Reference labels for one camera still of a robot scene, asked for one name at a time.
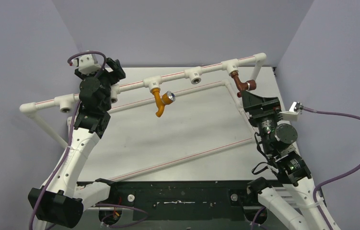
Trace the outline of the red-brown water faucet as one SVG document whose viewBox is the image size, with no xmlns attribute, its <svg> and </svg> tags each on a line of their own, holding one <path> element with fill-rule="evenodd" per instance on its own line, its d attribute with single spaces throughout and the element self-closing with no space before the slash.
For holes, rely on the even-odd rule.
<svg viewBox="0 0 360 230">
<path fill-rule="evenodd" d="M 255 90 L 257 87 L 255 80 L 248 80 L 246 82 L 241 82 L 239 79 L 239 73 L 236 70 L 232 71 L 229 74 L 229 76 L 234 80 L 236 88 L 239 90 L 239 92 L 237 93 L 238 98 L 242 97 L 242 92 L 252 91 L 252 90 Z"/>
</svg>

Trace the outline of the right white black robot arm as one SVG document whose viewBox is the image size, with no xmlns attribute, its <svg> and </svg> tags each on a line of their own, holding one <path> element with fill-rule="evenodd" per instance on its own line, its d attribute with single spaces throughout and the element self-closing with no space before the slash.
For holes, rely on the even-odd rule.
<svg viewBox="0 0 360 230">
<path fill-rule="evenodd" d="M 262 97 L 248 91 L 237 95 L 242 99 L 250 125 L 258 130 L 255 133 L 258 152 L 265 157 L 267 168 L 291 195 L 296 207 L 263 177 L 247 185 L 247 201 L 261 204 L 290 230 L 339 229 L 318 193 L 307 164 L 294 146 L 298 132 L 289 121 L 298 118 L 303 106 L 294 103 L 290 110 L 282 111 L 278 97 Z"/>
</svg>

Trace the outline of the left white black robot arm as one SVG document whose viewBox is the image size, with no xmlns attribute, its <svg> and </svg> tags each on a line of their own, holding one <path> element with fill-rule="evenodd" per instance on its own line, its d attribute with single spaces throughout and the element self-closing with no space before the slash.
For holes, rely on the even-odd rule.
<svg viewBox="0 0 360 230">
<path fill-rule="evenodd" d="M 29 229 L 34 219 L 75 227 L 83 212 L 102 201 L 112 206 L 118 201 L 118 191 L 102 180 L 83 190 L 77 187 L 78 177 L 94 147 L 102 138 L 109 120 L 108 111 L 116 100 L 112 86 L 126 77 L 118 59 L 106 58 L 102 65 L 91 63 L 89 55 L 75 60 L 75 74 L 81 78 L 79 101 L 71 119 L 69 140 L 55 169 L 40 188 L 32 188 L 28 200 L 32 206 Z"/>
</svg>

